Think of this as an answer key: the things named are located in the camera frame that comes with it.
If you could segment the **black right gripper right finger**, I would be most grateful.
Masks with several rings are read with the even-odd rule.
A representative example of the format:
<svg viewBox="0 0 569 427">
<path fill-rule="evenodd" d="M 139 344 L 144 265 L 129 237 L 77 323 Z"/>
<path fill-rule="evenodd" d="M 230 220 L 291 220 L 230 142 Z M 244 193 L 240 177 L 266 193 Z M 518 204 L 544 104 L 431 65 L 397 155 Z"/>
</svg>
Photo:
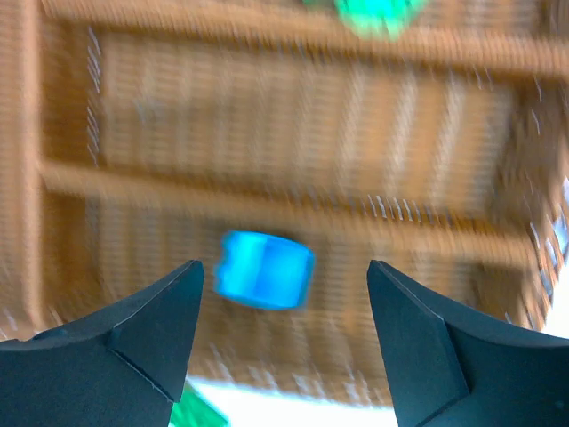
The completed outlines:
<svg viewBox="0 0 569 427">
<path fill-rule="evenodd" d="M 385 262 L 367 285 L 401 426 L 566 426 L 568 341 L 500 321 Z"/>
</svg>

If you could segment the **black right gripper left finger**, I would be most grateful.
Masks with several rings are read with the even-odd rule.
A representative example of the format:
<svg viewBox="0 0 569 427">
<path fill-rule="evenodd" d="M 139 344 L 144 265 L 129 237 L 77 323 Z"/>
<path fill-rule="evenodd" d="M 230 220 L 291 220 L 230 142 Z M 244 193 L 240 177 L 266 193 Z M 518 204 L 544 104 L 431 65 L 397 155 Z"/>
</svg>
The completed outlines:
<svg viewBox="0 0 569 427">
<path fill-rule="evenodd" d="M 101 310 L 1 344 L 3 426 L 166 426 L 204 288 L 190 261 Z"/>
</svg>

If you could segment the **green lego plate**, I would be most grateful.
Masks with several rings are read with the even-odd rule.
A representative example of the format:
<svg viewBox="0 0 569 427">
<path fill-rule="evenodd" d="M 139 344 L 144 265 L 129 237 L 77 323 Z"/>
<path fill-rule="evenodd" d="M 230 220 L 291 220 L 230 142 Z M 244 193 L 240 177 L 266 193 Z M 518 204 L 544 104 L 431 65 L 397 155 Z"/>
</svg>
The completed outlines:
<svg viewBox="0 0 569 427">
<path fill-rule="evenodd" d="M 227 427 L 227 418 L 195 388 L 185 383 L 180 401 L 172 406 L 169 427 Z"/>
</svg>

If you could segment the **cyan patterned round lego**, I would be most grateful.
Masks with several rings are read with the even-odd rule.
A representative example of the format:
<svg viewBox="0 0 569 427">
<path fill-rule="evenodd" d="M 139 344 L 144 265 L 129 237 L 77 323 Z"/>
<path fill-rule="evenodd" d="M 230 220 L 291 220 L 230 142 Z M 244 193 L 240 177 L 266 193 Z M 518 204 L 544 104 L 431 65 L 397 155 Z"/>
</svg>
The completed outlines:
<svg viewBox="0 0 569 427">
<path fill-rule="evenodd" d="M 316 258 L 307 246 L 265 233 L 231 230 L 222 239 L 215 270 L 220 296 L 260 310 L 302 307 Z"/>
</svg>

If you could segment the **dark green lego block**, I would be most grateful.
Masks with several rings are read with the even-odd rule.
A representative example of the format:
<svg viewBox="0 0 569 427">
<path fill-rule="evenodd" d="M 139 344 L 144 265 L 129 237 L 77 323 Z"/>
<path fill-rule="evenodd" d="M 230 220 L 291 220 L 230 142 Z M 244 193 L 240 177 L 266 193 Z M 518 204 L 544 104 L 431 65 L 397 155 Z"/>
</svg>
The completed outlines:
<svg viewBox="0 0 569 427">
<path fill-rule="evenodd" d="M 333 12 L 339 22 L 357 36 L 397 38 L 422 12 L 423 0 L 303 1 L 314 10 Z"/>
</svg>

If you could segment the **brown wicker divided basket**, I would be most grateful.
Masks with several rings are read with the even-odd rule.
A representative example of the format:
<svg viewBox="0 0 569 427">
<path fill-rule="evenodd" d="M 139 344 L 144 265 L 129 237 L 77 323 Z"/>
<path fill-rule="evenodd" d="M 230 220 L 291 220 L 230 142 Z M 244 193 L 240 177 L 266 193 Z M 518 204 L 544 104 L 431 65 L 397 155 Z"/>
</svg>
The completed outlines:
<svg viewBox="0 0 569 427">
<path fill-rule="evenodd" d="M 567 178 L 565 1 L 429 1 L 397 38 L 299 1 L 1 4 L 3 339 L 198 259 L 191 374 L 387 406 L 370 261 L 541 330 Z M 217 294 L 231 230 L 312 250 L 302 307 Z"/>
</svg>

